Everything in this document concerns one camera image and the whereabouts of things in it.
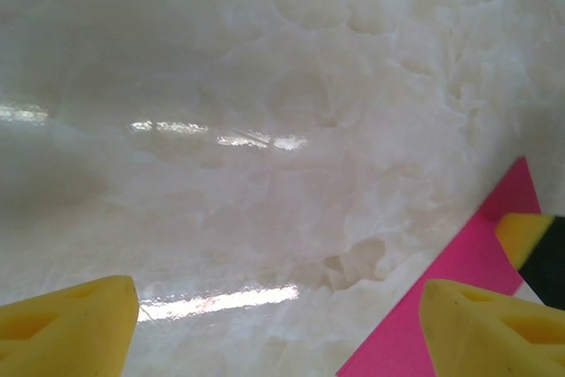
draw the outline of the white marble surface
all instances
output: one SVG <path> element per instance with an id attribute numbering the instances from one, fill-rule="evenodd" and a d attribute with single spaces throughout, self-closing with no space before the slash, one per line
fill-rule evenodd
<path id="1" fill-rule="evenodd" d="M 334 373 L 518 155 L 565 0 L 0 0 L 0 302 L 133 275 L 125 376 Z"/>

